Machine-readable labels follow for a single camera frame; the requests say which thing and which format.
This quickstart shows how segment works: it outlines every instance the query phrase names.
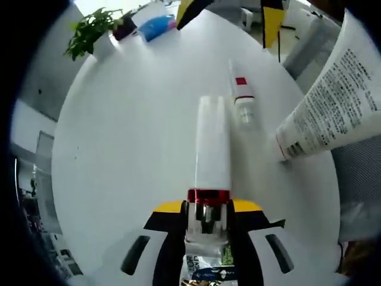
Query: chair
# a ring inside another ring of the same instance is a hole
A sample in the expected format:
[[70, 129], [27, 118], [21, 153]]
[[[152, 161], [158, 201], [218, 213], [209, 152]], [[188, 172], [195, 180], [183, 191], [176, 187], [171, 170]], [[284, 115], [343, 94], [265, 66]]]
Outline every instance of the chair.
[[241, 29], [250, 30], [253, 13], [248, 9], [241, 8], [241, 2], [238, 0], [215, 0], [206, 9]]
[[314, 60], [319, 60], [323, 68], [341, 29], [339, 25], [325, 16], [311, 15], [314, 20], [310, 28], [301, 35], [299, 42], [283, 63], [285, 69], [295, 80]]
[[381, 135], [332, 150], [338, 176], [339, 241], [376, 237], [381, 231]]

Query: table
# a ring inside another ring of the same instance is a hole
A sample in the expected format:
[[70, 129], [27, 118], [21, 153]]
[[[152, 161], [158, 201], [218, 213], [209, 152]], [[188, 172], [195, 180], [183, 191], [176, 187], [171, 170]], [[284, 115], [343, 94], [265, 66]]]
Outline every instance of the table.
[[338, 264], [339, 192], [332, 156], [275, 162], [267, 137], [303, 97], [253, 38], [208, 11], [150, 43], [127, 39], [103, 63], [89, 57], [55, 131], [52, 184], [67, 244], [81, 270], [164, 201], [193, 186], [199, 97], [230, 98], [228, 59], [246, 63], [262, 134], [232, 124], [232, 193], [304, 242], [329, 270]]

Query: green plant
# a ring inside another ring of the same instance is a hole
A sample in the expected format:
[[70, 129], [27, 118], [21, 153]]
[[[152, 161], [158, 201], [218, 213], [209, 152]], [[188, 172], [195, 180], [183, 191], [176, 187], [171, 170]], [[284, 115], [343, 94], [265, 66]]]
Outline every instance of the green plant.
[[114, 30], [118, 25], [123, 24], [122, 19], [114, 20], [112, 18], [115, 12], [122, 13], [122, 9], [111, 11], [103, 10], [104, 7], [83, 17], [78, 23], [73, 25], [72, 28], [75, 30], [75, 33], [70, 39], [64, 55], [70, 56], [73, 61], [75, 61], [77, 57], [84, 56], [85, 52], [92, 54], [94, 51], [93, 44], [96, 40], [105, 32]]

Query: yellow object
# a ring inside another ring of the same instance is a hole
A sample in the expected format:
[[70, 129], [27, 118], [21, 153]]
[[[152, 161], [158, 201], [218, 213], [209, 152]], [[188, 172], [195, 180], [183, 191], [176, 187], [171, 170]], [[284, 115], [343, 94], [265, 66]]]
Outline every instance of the yellow object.
[[[180, 213], [181, 205], [183, 201], [169, 201], [158, 206], [154, 212], [157, 213]], [[255, 212], [262, 208], [252, 201], [240, 200], [238, 198], [233, 199], [235, 212]]]
[[183, 201], [169, 201], [168, 203], [164, 203], [158, 206], [154, 212], [158, 213], [180, 213], [181, 204]]
[[271, 48], [277, 39], [278, 31], [282, 25], [285, 12], [280, 9], [263, 7], [264, 16], [264, 48]]
[[179, 9], [177, 10], [177, 17], [176, 17], [177, 25], [180, 23], [180, 20], [184, 16], [185, 10], [188, 8], [189, 4], [192, 2], [193, 0], [181, 0]]
[[253, 203], [252, 201], [245, 201], [240, 200], [238, 198], [233, 199], [234, 204], [234, 211], [236, 213], [238, 212], [255, 212], [257, 210], [262, 211], [262, 208], [257, 205], [256, 203]]

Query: small bottle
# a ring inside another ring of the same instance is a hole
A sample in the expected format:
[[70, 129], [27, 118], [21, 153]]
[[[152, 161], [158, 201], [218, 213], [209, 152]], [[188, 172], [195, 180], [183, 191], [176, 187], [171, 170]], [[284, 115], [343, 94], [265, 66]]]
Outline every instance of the small bottle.
[[253, 124], [255, 97], [238, 63], [229, 60], [229, 72], [234, 106], [243, 125]]

